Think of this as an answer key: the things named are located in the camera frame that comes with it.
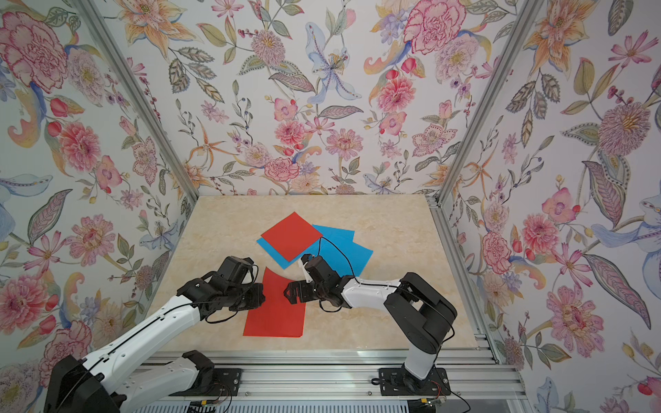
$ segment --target leaf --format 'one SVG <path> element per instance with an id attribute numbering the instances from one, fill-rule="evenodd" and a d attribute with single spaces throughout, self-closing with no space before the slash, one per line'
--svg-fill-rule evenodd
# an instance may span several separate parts
<path id="1" fill-rule="evenodd" d="M 28 222 L 28 240 L 30 241 L 30 245 L 34 244 L 34 241 L 55 226 L 59 216 L 62 214 L 64 199 L 71 191 L 72 189 L 65 189 L 55 193 L 48 199 L 46 204 L 32 214 Z"/>
<path id="2" fill-rule="evenodd" d="M 592 82 L 594 82 L 594 65 L 590 60 L 581 57 L 574 77 L 574 92 L 587 94 L 592 87 Z"/>
<path id="3" fill-rule="evenodd" d="M 561 131 L 562 136 L 573 137 L 589 146 L 596 146 L 599 143 L 599 124 L 588 122 L 579 124 L 566 131 Z"/>
<path id="4" fill-rule="evenodd" d="M 188 68 L 195 72 L 195 74 L 197 74 L 199 77 L 203 77 L 205 79 L 213 79 L 215 77 L 214 71 L 211 70 L 210 67 L 201 63 L 189 63 Z"/>
<path id="5" fill-rule="evenodd" d="M 439 158 L 437 157 L 428 157 L 424 161 L 420 161 L 415 165 L 415 171 L 420 172 L 421 170 L 425 169 L 426 167 L 429 166 L 430 163 L 432 162 L 440 162 Z"/>
<path id="6" fill-rule="evenodd" d="M 553 76 L 542 74 L 541 90 L 551 102 L 560 102 L 560 85 L 558 84 L 557 79 L 555 79 Z"/>
<path id="7" fill-rule="evenodd" d="M 248 72 L 251 72 L 253 70 L 258 70 L 266 67 L 266 63 L 262 61 L 259 57 L 257 57 L 256 54 L 249 56 L 241 65 L 241 70 L 239 70 L 240 75 L 245 75 Z"/>
<path id="8" fill-rule="evenodd" d="M 647 311 L 645 302 L 640 294 L 631 288 L 622 271 L 604 257 L 592 254 L 583 254 L 583 257 L 588 261 L 599 285 L 620 303 L 640 315 L 647 328 L 652 329 L 650 314 Z"/>
<path id="9" fill-rule="evenodd" d="M 186 57 L 186 58 L 188 58 L 192 61 L 197 61 L 197 62 L 200 62 L 200 63 L 208 63 L 210 61 L 214 61 L 213 56 L 211 56 L 209 53 L 205 52 L 204 50 L 198 49 L 198 48 L 186 47 L 186 48 L 181 48 L 181 49 L 177 50 L 177 52 L 180 55 L 182 55 L 182 56 L 184 56 L 184 57 Z"/>
<path id="10" fill-rule="evenodd" d="M 280 36 L 285 36 L 286 38 L 292 38 L 287 30 L 287 26 L 279 20 L 273 20 L 271 22 L 271 27 L 276 31 Z"/>
<path id="11" fill-rule="evenodd" d="M 553 363 L 560 363 L 563 360 L 571 358 L 570 355 L 556 344 L 544 344 L 540 347 L 540 350 L 544 353 L 544 356 L 547 356 Z"/>
<path id="12" fill-rule="evenodd" d="M 67 22 L 69 12 L 61 7 L 51 7 L 44 19 L 44 23 L 51 27 L 60 27 Z"/>
<path id="13" fill-rule="evenodd" d="M 597 162 L 583 161 L 590 171 L 590 190 L 603 216 L 616 226 L 622 218 L 627 193 L 620 185 L 606 179 L 602 166 Z"/>
<path id="14" fill-rule="evenodd" d="M 498 8 L 498 3 L 494 0 L 479 0 L 466 6 L 466 11 L 472 15 L 483 15 Z"/>
<path id="15" fill-rule="evenodd" d="M 521 143 L 524 147 L 530 140 L 530 135 L 533 133 L 533 111 L 528 109 L 525 113 L 524 124 L 521 126 Z"/>
<path id="16" fill-rule="evenodd" d="M 198 81 L 198 85 L 202 88 L 202 90 L 209 96 L 210 98 L 214 99 L 216 102 L 220 103 L 225 103 L 223 100 L 223 97 L 220 96 L 220 93 L 218 92 L 218 89 L 216 89 L 214 86 L 212 86 L 211 83 L 207 83 L 203 81 L 202 79 L 196 79 Z"/>
<path id="17" fill-rule="evenodd" d="M 319 113 L 320 118 L 342 119 L 354 113 L 363 111 L 355 106 L 329 106 Z"/>
<path id="18" fill-rule="evenodd" d="M 170 75 L 170 84 L 172 85 L 173 93 L 183 92 L 188 89 L 190 78 L 188 78 L 181 60 L 172 60 L 168 69 L 168 74 Z"/>
<path id="19" fill-rule="evenodd" d="M 537 119 L 546 118 L 546 111 L 549 105 L 546 103 L 546 98 L 542 92 L 535 92 L 533 100 L 533 113 Z"/>
<path id="20" fill-rule="evenodd" d="M 594 92 L 592 92 L 592 100 L 594 101 L 599 97 L 605 90 L 608 88 L 608 85 L 611 83 L 611 79 L 613 79 L 613 74 L 615 74 L 615 70 L 617 69 L 617 66 L 619 66 L 619 63 L 604 73 L 599 80 L 597 81 L 597 85 L 594 87 Z"/>
<path id="21" fill-rule="evenodd" d="M 496 33 L 496 37 L 494 38 L 494 43 L 496 40 L 498 40 L 501 37 L 506 37 L 509 36 L 510 33 L 512 33 L 512 29 L 514 28 L 514 22 L 509 22 L 508 24 L 505 24 L 499 31 Z"/>
<path id="22" fill-rule="evenodd" d="M 310 83 L 309 80 L 302 73 L 295 73 L 293 75 L 287 75 L 285 73 L 273 73 L 269 79 L 277 80 L 283 85 L 287 86 L 293 91 L 299 92 L 313 92 L 315 87 Z"/>
<path id="23" fill-rule="evenodd" d="M 535 81 L 528 82 L 521 86 L 518 92 L 512 98 L 512 101 L 505 107 L 507 111 L 511 113 L 516 113 L 524 108 L 525 103 L 528 101 L 528 98 L 533 94 L 535 90 Z"/>
<path id="24" fill-rule="evenodd" d="M 613 0 L 608 10 L 608 35 L 613 36 L 631 16 L 633 0 Z"/>

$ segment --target table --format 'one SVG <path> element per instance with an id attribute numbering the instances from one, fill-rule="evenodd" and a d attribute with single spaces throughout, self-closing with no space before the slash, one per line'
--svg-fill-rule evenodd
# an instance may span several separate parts
<path id="1" fill-rule="evenodd" d="M 297 212 L 315 225 L 355 230 L 354 241 L 374 251 L 362 277 L 395 280 L 407 272 L 422 276 L 457 309 L 455 337 L 444 348 L 475 348 L 473 329 L 461 302 L 436 226 L 423 195 L 202 196 L 179 240 L 149 314 L 162 307 L 188 280 L 217 270 L 226 256 L 251 257 L 292 280 L 298 265 L 283 270 L 257 245 L 261 234 Z M 246 311 L 223 324 L 201 322 L 172 339 L 163 352 L 189 350 L 384 350 L 408 348 L 390 314 L 375 309 L 324 313 L 307 303 L 301 338 L 245 337 Z M 212 320 L 231 313 L 223 310 Z"/>

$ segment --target peony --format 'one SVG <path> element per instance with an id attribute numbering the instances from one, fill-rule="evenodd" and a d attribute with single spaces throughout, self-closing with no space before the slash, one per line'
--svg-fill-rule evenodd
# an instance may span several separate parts
<path id="1" fill-rule="evenodd" d="M 363 150 L 363 145 L 360 143 L 363 138 L 359 135 L 356 135 L 356 132 L 349 129 L 346 131 L 344 128 L 340 130 L 340 133 L 337 131 L 330 131 L 330 136 L 326 140 L 328 146 L 326 150 L 330 154 L 339 154 L 341 158 L 345 161 L 348 161 L 352 157 L 355 157 L 358 152 Z"/>
<path id="2" fill-rule="evenodd" d="M 246 163 L 252 167 L 261 168 L 271 161 L 271 154 L 261 143 L 248 146 L 245 150 Z"/>
<path id="3" fill-rule="evenodd" d="M 293 146 L 301 143 L 305 137 L 305 128 L 301 122 L 288 120 L 278 125 L 276 137 L 284 144 Z"/>
<path id="4" fill-rule="evenodd" d="M 628 155 L 638 149 L 650 130 L 650 111 L 640 102 L 607 110 L 597 135 L 599 147 L 610 155 Z"/>
<path id="5" fill-rule="evenodd" d="M 550 254 L 558 245 L 558 229 L 543 213 L 530 214 L 524 220 L 525 244 L 535 254 Z"/>
<path id="6" fill-rule="evenodd" d="M 92 332 L 84 322 L 74 320 L 71 327 L 55 331 L 55 338 L 46 344 L 44 358 L 39 363 L 40 384 L 48 387 L 50 372 L 60 360 L 73 356 L 76 360 L 87 355 L 87 348 L 92 344 Z"/>
<path id="7" fill-rule="evenodd" d="M 101 106 L 104 96 L 104 80 L 92 55 L 83 49 L 69 50 L 69 82 L 78 89 L 87 100 Z"/>
<path id="8" fill-rule="evenodd" d="M 277 158 L 266 164 L 264 174 L 271 179 L 285 182 L 298 176 L 299 166 L 289 158 Z"/>
<path id="9" fill-rule="evenodd" d="M 429 54 L 454 39 L 465 19 L 459 0 L 420 0 L 408 16 L 404 41 L 413 53 Z"/>
<path id="10" fill-rule="evenodd" d="M 0 57 L 26 87 L 34 82 L 46 93 L 62 88 L 67 55 L 50 26 L 24 12 L 4 13 L 0 28 Z"/>
<path id="11" fill-rule="evenodd" d="M 291 119 L 298 113 L 298 106 L 296 106 L 294 99 L 291 102 L 287 102 L 284 99 L 277 98 L 275 106 L 274 116 L 277 121 Z"/>
<path id="12" fill-rule="evenodd" d="M 48 299 L 41 274 L 22 274 L 0 290 L 0 330 L 9 335 L 14 328 L 25 330 L 41 316 Z"/>
<path id="13" fill-rule="evenodd" d="M 470 34 L 464 34 L 436 53 L 436 78 L 444 81 L 464 72 L 473 60 L 479 43 Z"/>
<path id="14" fill-rule="evenodd" d="M 541 210 L 549 215 L 549 219 L 558 223 L 566 223 L 576 219 L 576 212 L 574 212 L 573 207 L 574 200 L 567 188 L 562 188 L 541 204 Z"/>
<path id="15" fill-rule="evenodd" d="M 564 347 L 574 351 L 574 341 L 578 353 L 590 357 L 593 350 L 603 351 L 603 337 L 597 331 L 603 330 L 603 318 L 593 315 L 596 308 L 592 300 L 581 303 L 583 290 L 575 285 L 574 289 L 563 285 L 558 288 L 558 296 L 549 292 L 546 307 L 553 312 L 551 337 L 564 340 Z"/>
<path id="16" fill-rule="evenodd" d="M 508 261 L 512 250 L 507 245 L 505 238 L 499 233 L 491 231 L 482 238 L 482 247 L 485 262 L 493 268 L 496 274 L 505 274 L 512 264 Z"/>
<path id="17" fill-rule="evenodd" d="M 389 80 L 379 94 L 379 107 L 384 112 L 396 112 L 407 107 L 413 100 L 415 88 L 413 82 L 399 76 Z"/>
<path id="18" fill-rule="evenodd" d="M 68 123 L 59 135 L 60 152 L 78 172 L 89 172 L 101 156 L 98 136 L 81 122 Z"/>
<path id="19" fill-rule="evenodd" d="M 272 31 L 260 30 L 251 43 L 254 53 L 264 63 L 274 66 L 285 60 L 285 46 Z"/>
<path id="20" fill-rule="evenodd" d="M 502 233 L 510 216 L 510 207 L 503 206 L 498 201 L 493 201 L 485 210 L 485 225 L 489 231 Z"/>
<path id="21" fill-rule="evenodd" d="M 103 219 L 102 215 L 81 218 L 81 225 L 74 225 L 71 230 L 77 236 L 70 236 L 67 242 L 71 243 L 69 254 L 74 258 L 83 257 L 81 266 L 94 265 L 97 255 L 104 256 L 115 251 L 113 241 L 115 234 L 111 234 L 112 222 Z"/>

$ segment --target red tulip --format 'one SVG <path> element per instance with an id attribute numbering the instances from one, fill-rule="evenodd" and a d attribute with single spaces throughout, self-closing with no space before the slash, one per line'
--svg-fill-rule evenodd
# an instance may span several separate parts
<path id="1" fill-rule="evenodd" d="M 50 122 L 48 124 L 48 134 L 51 136 L 59 136 L 62 131 L 62 124 L 59 122 Z"/>
<path id="2" fill-rule="evenodd" d="M 53 111 L 53 115 L 59 116 L 60 118 L 66 118 L 68 116 L 67 111 L 69 110 L 69 107 L 60 99 L 55 98 L 50 101 L 50 110 Z"/>
<path id="3" fill-rule="evenodd" d="M 57 324 L 53 314 L 46 317 L 45 320 L 39 323 L 39 334 L 49 334 Z"/>

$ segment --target pink flower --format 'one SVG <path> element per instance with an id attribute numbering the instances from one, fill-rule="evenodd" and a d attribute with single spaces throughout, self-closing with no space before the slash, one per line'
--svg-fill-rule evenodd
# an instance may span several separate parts
<path id="1" fill-rule="evenodd" d="M 395 142 L 388 139 L 388 142 L 384 142 L 381 144 L 381 154 L 384 157 L 389 157 L 390 159 L 394 159 L 395 157 L 402 156 L 402 151 L 395 145 Z"/>
<path id="2" fill-rule="evenodd" d="M 558 245 L 558 229 L 543 213 L 530 214 L 524 220 L 525 244 L 535 254 L 550 254 Z"/>
<path id="3" fill-rule="evenodd" d="M 9 280 L 0 290 L 0 330 L 6 335 L 28 328 L 39 319 L 48 299 L 41 274 L 22 274 Z"/>
<path id="4" fill-rule="evenodd" d="M 229 119 L 229 116 L 225 115 L 224 110 L 219 110 L 215 107 L 214 104 L 210 104 L 206 100 L 204 101 L 204 104 L 200 106 L 202 107 L 202 114 L 209 118 L 209 120 L 213 119 L 216 122 L 220 122 L 224 125 L 225 121 Z"/>
<path id="5" fill-rule="evenodd" d="M 26 262 L 25 265 L 23 266 L 24 270 L 29 270 L 31 268 L 34 268 L 36 266 L 40 267 L 39 274 L 42 272 L 48 270 L 48 265 L 50 262 L 59 262 L 59 258 L 56 256 L 53 256 L 57 251 L 59 251 L 60 248 L 62 248 L 63 245 L 69 244 L 67 242 L 67 239 L 62 240 L 62 242 L 59 241 L 60 236 L 62 233 L 59 231 L 55 231 L 53 234 L 53 248 L 51 249 L 50 246 L 50 241 L 48 240 L 48 236 L 44 235 L 41 238 L 42 241 L 42 247 L 44 249 L 39 249 L 35 246 L 31 246 L 28 248 L 28 252 L 30 255 L 38 256 L 39 259 Z"/>
<path id="6" fill-rule="evenodd" d="M 324 118 L 324 120 L 319 120 L 319 118 L 315 118 L 315 123 L 312 123 L 310 121 L 306 122 L 305 124 L 309 126 L 308 129 L 305 131 L 310 133 L 310 132 L 317 132 L 319 136 L 321 136 L 321 131 L 331 131 L 332 127 L 335 126 L 335 122 L 328 123 L 328 118 Z"/>
<path id="7" fill-rule="evenodd" d="M 133 123 L 123 116 L 120 118 L 120 126 L 129 136 L 133 136 L 137 133 L 136 127 L 133 125 Z"/>
<path id="8" fill-rule="evenodd" d="M 567 188 L 562 188 L 541 204 L 541 210 L 549 214 L 549 219 L 558 223 L 571 222 L 576 219 L 573 207 L 574 200 Z"/>
<path id="9" fill-rule="evenodd" d="M 286 182 L 298 176 L 299 166 L 289 158 L 277 158 L 264 167 L 264 174 L 271 179 Z"/>
<path id="10" fill-rule="evenodd" d="M 647 34 L 648 31 L 645 30 L 639 37 L 638 40 L 636 40 L 636 44 L 633 46 L 631 45 L 632 38 L 631 36 L 627 36 L 624 39 L 624 48 L 620 46 L 619 44 L 613 45 L 613 48 L 611 49 L 611 52 L 615 53 L 618 56 L 615 57 L 609 57 L 608 60 L 622 60 L 626 59 L 624 63 L 622 63 L 622 67 L 626 67 L 629 65 L 629 62 L 633 60 L 634 63 L 649 63 L 652 61 L 652 58 L 642 54 L 641 52 L 644 52 L 645 50 L 655 46 L 657 43 L 659 43 L 658 39 L 655 37 L 647 44 L 643 45 L 642 43 L 647 39 Z"/>
<path id="11" fill-rule="evenodd" d="M 413 156 L 421 157 L 429 155 L 450 142 L 457 134 L 456 129 L 445 130 L 441 125 L 431 124 L 423 133 L 413 135 Z"/>
<path id="12" fill-rule="evenodd" d="M 285 60 L 285 46 L 270 30 L 260 30 L 254 36 L 251 46 L 257 57 L 269 66 L 275 66 Z"/>
<path id="13" fill-rule="evenodd" d="M 563 243 L 562 255 L 555 252 L 555 250 L 553 250 L 552 253 L 553 256 L 555 257 L 555 260 L 562 265 L 562 268 L 560 268 L 560 274 L 564 274 L 565 272 L 567 272 L 567 270 L 569 270 L 569 275 L 572 276 L 572 279 L 574 280 L 574 283 L 576 283 L 578 288 L 580 288 L 580 284 L 578 283 L 579 281 L 581 281 L 583 284 L 587 285 L 588 287 L 592 285 L 592 281 L 580 273 L 580 272 L 592 271 L 590 266 L 576 263 L 576 261 L 581 259 L 581 257 L 583 256 L 580 250 L 575 250 L 572 253 L 572 256 L 570 257 L 569 244 Z"/>
<path id="14" fill-rule="evenodd" d="M 491 266 L 496 274 L 505 274 L 512 264 L 508 261 L 512 250 L 507 245 L 505 238 L 499 233 L 491 231 L 482 238 L 485 262 Z"/>
<path id="15" fill-rule="evenodd" d="M 389 80 L 379 94 L 379 107 L 384 112 L 396 112 L 408 106 L 413 100 L 415 88 L 406 77 Z"/>
<path id="16" fill-rule="evenodd" d="M 156 159 L 156 146 L 151 136 L 145 143 L 136 143 L 133 145 L 133 156 L 136 161 L 133 163 L 133 171 L 145 177 L 145 181 L 151 186 L 156 180 L 158 160 Z"/>
<path id="17" fill-rule="evenodd" d="M 92 55 L 83 49 L 71 48 L 67 68 L 69 82 L 85 95 L 87 100 L 101 106 L 105 95 L 104 77 Z"/>
<path id="18" fill-rule="evenodd" d="M 67 77 L 67 55 L 55 32 L 27 13 L 3 14 L 0 56 L 23 85 L 30 82 L 51 93 Z"/>
<path id="19" fill-rule="evenodd" d="M 215 0 L 219 6 L 211 6 L 211 10 L 219 11 L 218 17 L 222 17 L 225 13 L 229 13 L 230 17 L 234 17 L 234 12 L 243 8 L 243 5 L 234 4 L 235 0 Z"/>
<path id="20" fill-rule="evenodd" d="M 55 338 L 46 344 L 44 358 L 39 363 L 41 385 L 48 387 L 50 373 L 55 364 L 67 356 L 80 360 L 87 355 L 90 344 L 92 344 L 92 331 L 80 320 L 72 321 L 70 328 L 55 331 Z"/>
<path id="21" fill-rule="evenodd" d="M 81 266 L 94 265 L 97 255 L 104 256 L 115 251 L 113 245 L 115 234 L 111 234 L 112 222 L 103 219 L 102 215 L 81 218 L 81 225 L 74 225 L 71 229 L 77 236 L 70 236 L 67 242 L 71 244 L 69 254 L 74 258 L 83 257 Z"/>
<path id="22" fill-rule="evenodd" d="M 296 106 L 296 101 L 292 99 L 291 102 L 287 102 L 284 99 L 276 99 L 276 111 L 274 113 L 277 121 L 291 119 L 296 116 L 298 112 L 298 106 Z"/>
<path id="23" fill-rule="evenodd" d="M 142 72 L 145 70 L 145 65 L 142 63 L 138 63 L 137 65 L 133 65 L 133 58 L 132 57 L 127 57 L 126 58 L 126 63 L 128 63 L 128 67 L 131 68 L 131 71 L 135 76 L 147 76 L 146 73 Z"/>
<path id="24" fill-rule="evenodd" d="M 99 188 L 110 193 L 110 188 L 122 183 L 122 175 L 115 168 L 115 162 L 108 155 L 101 157 L 101 162 L 97 166 L 97 182 Z"/>
<path id="25" fill-rule="evenodd" d="M 642 145 L 650 130 L 650 111 L 640 102 L 607 110 L 599 127 L 599 148 L 610 155 L 628 155 Z"/>
<path id="26" fill-rule="evenodd" d="M 278 125 L 276 137 L 285 145 L 296 145 L 303 141 L 305 128 L 301 122 L 288 120 Z"/>
<path id="27" fill-rule="evenodd" d="M 593 315 L 596 308 L 592 300 L 581 303 L 583 290 L 577 285 L 574 290 L 566 286 L 558 288 L 558 297 L 549 292 L 546 307 L 553 312 L 551 337 L 564 340 L 564 347 L 574 351 L 574 341 L 578 353 L 590 357 L 597 349 L 603 351 L 603 337 L 597 331 L 603 330 L 603 318 Z"/>
<path id="28" fill-rule="evenodd" d="M 120 201 L 122 201 L 122 205 L 126 209 L 133 211 L 133 208 L 139 208 L 140 205 L 142 205 L 142 196 L 143 193 L 139 190 L 122 190 L 122 197 L 120 198 Z"/>
<path id="29" fill-rule="evenodd" d="M 59 135 L 59 150 L 69 165 L 78 172 L 89 172 L 101 156 L 98 136 L 89 126 L 80 122 L 67 124 Z"/>
<path id="30" fill-rule="evenodd" d="M 404 41 L 413 53 L 440 50 L 454 39 L 466 19 L 466 8 L 458 0 L 420 0 L 404 28 Z"/>
<path id="31" fill-rule="evenodd" d="M 402 130 L 402 126 L 404 125 L 404 121 L 406 119 L 407 114 L 404 112 L 391 113 L 381 121 L 379 129 L 383 130 L 384 133 L 388 133 L 389 135 L 397 136 L 399 135 L 399 131 Z"/>
<path id="32" fill-rule="evenodd" d="M 348 161 L 352 157 L 355 157 L 358 152 L 363 150 L 363 144 L 360 143 L 363 138 L 359 135 L 356 135 L 356 132 L 349 129 L 346 131 L 344 128 L 340 129 L 340 133 L 337 131 L 330 131 L 330 136 L 326 140 L 328 146 L 326 150 L 334 155 L 338 153 L 341 158 L 345 161 Z"/>

